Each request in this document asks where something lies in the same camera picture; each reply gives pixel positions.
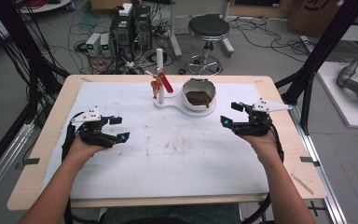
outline hand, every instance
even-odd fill
[[[263,165],[269,165],[272,162],[281,162],[279,157],[275,136],[272,132],[268,132],[264,136],[240,135],[240,138],[249,142],[257,154],[258,160]]]
[[[68,155],[66,155],[65,160],[62,163],[76,169],[76,171],[80,171],[95,153],[105,149],[106,147],[88,145],[87,143],[82,142],[80,136],[77,135],[69,148]]]

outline red handle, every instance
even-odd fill
[[[158,75],[159,75],[159,78],[161,78],[162,84],[164,85],[167,92],[173,93],[173,88],[172,88],[170,82],[168,81],[168,79],[165,77],[165,74],[163,72],[160,72],[160,73],[158,73]]]

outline black stool seat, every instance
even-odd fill
[[[188,31],[205,40],[221,40],[228,36],[228,23],[216,16],[199,16],[190,21]]]

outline stool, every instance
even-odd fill
[[[190,21],[188,31],[191,35],[199,39],[206,40],[201,55],[195,55],[188,60],[186,67],[193,74],[200,75],[202,71],[218,75],[223,71],[219,60],[209,55],[209,50],[213,50],[213,41],[225,39],[229,33],[228,23],[219,17],[206,15],[199,16]]]

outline bowl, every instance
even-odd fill
[[[204,77],[192,77],[182,88],[182,100],[191,110],[203,111],[214,107],[216,87]]]

